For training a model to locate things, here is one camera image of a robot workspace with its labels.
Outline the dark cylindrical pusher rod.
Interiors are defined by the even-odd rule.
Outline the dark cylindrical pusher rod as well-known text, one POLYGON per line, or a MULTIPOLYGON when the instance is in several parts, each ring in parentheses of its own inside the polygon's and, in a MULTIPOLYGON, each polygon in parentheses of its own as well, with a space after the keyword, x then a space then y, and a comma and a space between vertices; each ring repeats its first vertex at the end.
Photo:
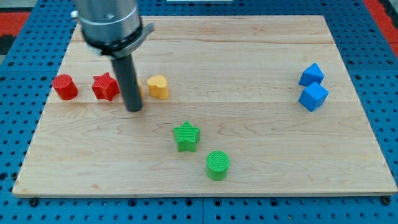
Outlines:
POLYGON ((124 105, 129 112, 140 111, 143 107, 136 70, 131 55, 111 61, 124 105))

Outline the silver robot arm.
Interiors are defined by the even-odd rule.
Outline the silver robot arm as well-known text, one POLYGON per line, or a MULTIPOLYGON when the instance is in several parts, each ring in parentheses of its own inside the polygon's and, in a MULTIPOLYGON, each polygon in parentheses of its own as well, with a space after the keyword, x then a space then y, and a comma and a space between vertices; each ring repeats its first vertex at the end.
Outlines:
POLYGON ((86 43, 110 58, 127 111, 140 111, 143 101, 132 53, 155 25, 143 23, 136 0, 74 0, 74 5, 71 17, 80 23, 86 43))

